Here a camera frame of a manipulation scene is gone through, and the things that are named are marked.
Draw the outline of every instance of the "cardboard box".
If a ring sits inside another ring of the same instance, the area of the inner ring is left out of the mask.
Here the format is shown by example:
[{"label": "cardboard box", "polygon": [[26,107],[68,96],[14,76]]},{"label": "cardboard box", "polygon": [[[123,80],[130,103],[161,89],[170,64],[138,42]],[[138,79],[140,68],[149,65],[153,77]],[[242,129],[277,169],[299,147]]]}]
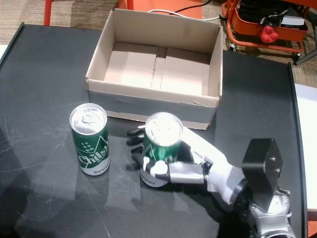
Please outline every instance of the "cardboard box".
[{"label": "cardboard box", "polygon": [[90,101],[110,117],[170,112],[206,129],[222,94],[221,34],[211,22],[115,9],[86,75]]}]

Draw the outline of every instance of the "black cable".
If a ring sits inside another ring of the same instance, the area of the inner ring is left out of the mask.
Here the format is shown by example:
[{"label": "black cable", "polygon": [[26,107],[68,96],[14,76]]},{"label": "black cable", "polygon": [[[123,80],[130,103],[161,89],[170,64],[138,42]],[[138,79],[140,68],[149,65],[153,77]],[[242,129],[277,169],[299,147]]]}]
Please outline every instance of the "black cable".
[{"label": "black cable", "polygon": [[211,0],[208,0],[208,1],[207,1],[207,2],[205,2],[204,4],[194,5],[194,6],[188,6],[188,7],[185,7],[185,8],[179,9],[179,10],[174,11],[174,12],[180,12],[180,11],[184,11],[184,10],[191,9],[191,8],[194,8],[194,7],[205,6],[205,5],[207,5],[209,2],[211,2]]}]

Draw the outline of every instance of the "black table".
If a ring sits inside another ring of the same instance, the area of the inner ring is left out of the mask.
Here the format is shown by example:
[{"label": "black table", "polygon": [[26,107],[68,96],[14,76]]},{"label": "black table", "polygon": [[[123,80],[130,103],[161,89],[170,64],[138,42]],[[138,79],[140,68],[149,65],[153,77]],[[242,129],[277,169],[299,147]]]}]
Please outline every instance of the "black table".
[{"label": "black table", "polygon": [[[200,186],[151,189],[130,160],[125,134],[139,123],[108,119],[111,165],[78,168],[69,115],[89,101],[84,80],[100,32],[25,25],[0,68],[0,224],[31,238],[245,236]],[[224,52],[223,98],[198,131],[236,166],[251,138],[275,138],[291,191],[292,227],[306,236],[306,202],[289,67]]]}]

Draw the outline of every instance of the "can lid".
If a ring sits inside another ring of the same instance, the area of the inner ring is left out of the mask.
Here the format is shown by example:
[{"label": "can lid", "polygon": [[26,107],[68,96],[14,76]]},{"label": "can lid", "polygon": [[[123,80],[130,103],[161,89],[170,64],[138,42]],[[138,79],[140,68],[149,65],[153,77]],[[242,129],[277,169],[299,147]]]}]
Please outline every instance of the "can lid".
[{"label": "can lid", "polygon": [[105,110],[97,104],[85,103],[76,107],[69,117],[71,128],[81,135],[100,132],[107,123]]},{"label": "can lid", "polygon": [[145,123],[148,138],[160,146],[171,146],[182,138],[183,124],[171,113],[155,113]]}]

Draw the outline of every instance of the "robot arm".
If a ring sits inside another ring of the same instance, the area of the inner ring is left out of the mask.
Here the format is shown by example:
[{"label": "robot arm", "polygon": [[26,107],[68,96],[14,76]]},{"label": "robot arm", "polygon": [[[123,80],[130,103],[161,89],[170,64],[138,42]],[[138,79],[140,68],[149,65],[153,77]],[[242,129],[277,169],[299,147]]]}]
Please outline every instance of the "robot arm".
[{"label": "robot arm", "polygon": [[[141,143],[140,133],[142,128],[129,132],[128,135],[136,137],[127,144]],[[277,187],[282,159],[273,139],[251,140],[242,169],[228,163],[223,153],[186,127],[182,140],[190,148],[192,163],[167,164],[138,153],[132,154],[132,158],[157,179],[191,184],[206,181],[209,192],[218,193],[223,202],[243,214],[242,220],[251,228],[250,237],[295,237],[288,222],[289,192]],[[132,151],[141,152],[142,148]]]}]

